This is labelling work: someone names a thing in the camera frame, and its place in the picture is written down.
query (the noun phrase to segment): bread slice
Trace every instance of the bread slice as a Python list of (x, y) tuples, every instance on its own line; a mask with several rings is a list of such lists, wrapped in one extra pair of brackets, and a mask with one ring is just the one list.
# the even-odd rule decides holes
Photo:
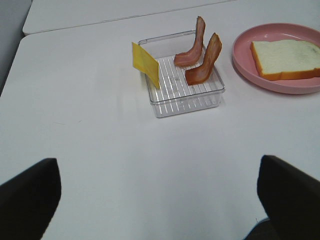
[(320, 47), (293, 39), (253, 41), (250, 46), (259, 75), (267, 80), (320, 77)]

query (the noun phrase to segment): white table surface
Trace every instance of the white table surface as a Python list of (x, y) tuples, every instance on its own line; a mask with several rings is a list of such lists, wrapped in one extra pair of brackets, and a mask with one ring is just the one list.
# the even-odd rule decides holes
[(236, 0), (33, 0), (23, 32), (29, 35), (229, 1)]
[[(0, 183), (58, 159), (62, 196), (44, 240), (243, 239), (266, 217), (262, 155), (320, 179), (320, 93), (249, 83), (233, 42), (270, 22), (320, 30), (319, 12), (317, 0), (238, 0), (27, 36), (0, 97)], [(222, 103), (158, 119), (131, 41), (193, 29), (196, 16), (205, 44), (213, 32), (223, 42)]]

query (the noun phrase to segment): yellow cheese slice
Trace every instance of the yellow cheese slice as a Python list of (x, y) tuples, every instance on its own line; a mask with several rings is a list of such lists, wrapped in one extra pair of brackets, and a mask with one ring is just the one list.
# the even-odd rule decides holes
[(147, 74), (154, 86), (159, 89), (159, 63), (141, 46), (132, 43), (133, 67)]

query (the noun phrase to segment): plastic tray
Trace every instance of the plastic tray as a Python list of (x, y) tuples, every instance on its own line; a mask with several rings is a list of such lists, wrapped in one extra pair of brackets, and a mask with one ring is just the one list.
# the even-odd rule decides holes
[(150, 103), (157, 118), (189, 113), (217, 107), (225, 85), (216, 67), (204, 83), (188, 86), (185, 71), (202, 64), (206, 48), (203, 47), (198, 62), (193, 66), (176, 67), (175, 55), (188, 51), (194, 44), (196, 31), (185, 31), (171, 35), (144, 39), (138, 42), (159, 62), (160, 89), (156, 89), (144, 74)]

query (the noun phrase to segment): bacon strip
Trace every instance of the bacon strip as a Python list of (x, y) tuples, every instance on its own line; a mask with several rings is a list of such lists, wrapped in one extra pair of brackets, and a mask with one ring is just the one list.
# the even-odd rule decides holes
[(222, 43), (219, 36), (214, 33), (205, 51), (203, 64), (185, 71), (185, 79), (188, 85), (202, 84), (209, 78), (221, 49)]
[(202, 17), (198, 16), (196, 18), (195, 39), (193, 47), (187, 52), (176, 54), (173, 61), (174, 65), (178, 67), (185, 67), (196, 64), (201, 56), (202, 47), (204, 45), (205, 28), (205, 21)]

